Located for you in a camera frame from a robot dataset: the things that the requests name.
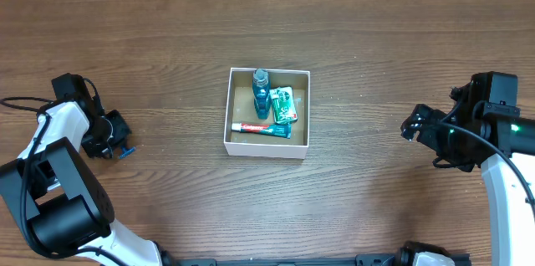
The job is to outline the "Colgate toothpaste tube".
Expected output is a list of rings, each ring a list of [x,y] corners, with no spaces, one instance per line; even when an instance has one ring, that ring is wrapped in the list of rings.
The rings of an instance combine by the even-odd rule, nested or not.
[[[246,123],[232,123],[231,130],[240,133],[253,133],[265,136],[276,136],[281,138],[291,138],[291,125],[256,125]]]

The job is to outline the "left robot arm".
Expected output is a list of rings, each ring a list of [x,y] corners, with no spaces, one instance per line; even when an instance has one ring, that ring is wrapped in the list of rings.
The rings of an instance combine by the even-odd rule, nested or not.
[[[51,259],[83,257],[102,265],[172,265],[157,243],[115,218],[111,200],[79,154],[125,158],[131,133],[119,111],[106,112],[87,78],[52,81],[55,100],[33,110],[38,128],[28,147],[1,167],[1,196],[28,246]]]

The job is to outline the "green soap packet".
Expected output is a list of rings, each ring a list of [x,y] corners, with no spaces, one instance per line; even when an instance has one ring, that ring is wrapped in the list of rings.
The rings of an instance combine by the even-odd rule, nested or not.
[[[298,120],[298,113],[290,86],[270,90],[273,117],[278,125],[288,125]]]

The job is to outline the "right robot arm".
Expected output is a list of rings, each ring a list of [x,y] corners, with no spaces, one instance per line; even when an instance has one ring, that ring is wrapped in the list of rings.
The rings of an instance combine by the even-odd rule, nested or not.
[[[514,74],[474,74],[451,91],[449,112],[418,104],[400,127],[436,153],[434,167],[481,169],[494,265],[534,263],[534,122],[520,116],[517,89]]]

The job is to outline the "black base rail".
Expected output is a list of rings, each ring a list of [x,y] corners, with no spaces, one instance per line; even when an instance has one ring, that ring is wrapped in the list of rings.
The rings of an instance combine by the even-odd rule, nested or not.
[[[449,253],[442,247],[405,242],[396,253],[361,253],[354,258],[272,258],[221,261],[214,258],[177,259],[158,245],[164,265],[175,266],[472,266],[469,253]]]

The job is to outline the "white cardboard box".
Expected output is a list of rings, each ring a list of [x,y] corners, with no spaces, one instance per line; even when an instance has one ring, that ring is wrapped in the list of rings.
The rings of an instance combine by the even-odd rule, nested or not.
[[[282,138],[257,133],[238,132],[233,124],[271,125],[274,118],[257,118],[253,107],[252,68],[230,69],[223,143],[230,156],[255,156],[303,159],[309,147],[310,135],[310,73],[305,70],[270,69],[273,88],[290,86],[298,120],[292,124],[291,137]]]

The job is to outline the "blue disposable razor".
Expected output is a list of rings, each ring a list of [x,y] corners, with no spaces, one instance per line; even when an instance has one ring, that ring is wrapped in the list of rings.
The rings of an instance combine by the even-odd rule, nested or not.
[[[132,154],[133,152],[135,152],[135,151],[136,151],[136,148],[134,146],[132,146],[131,148],[129,148],[127,146],[122,146],[121,147],[121,154],[119,155],[119,159],[124,159],[127,156],[129,156],[130,154]]]

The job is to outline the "teal mouthwash bottle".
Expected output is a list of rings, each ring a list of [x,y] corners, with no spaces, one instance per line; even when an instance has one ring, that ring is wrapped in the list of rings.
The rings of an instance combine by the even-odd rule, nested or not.
[[[252,92],[255,111],[260,120],[266,120],[269,117],[271,109],[270,89],[268,72],[265,69],[256,69],[252,76]]]

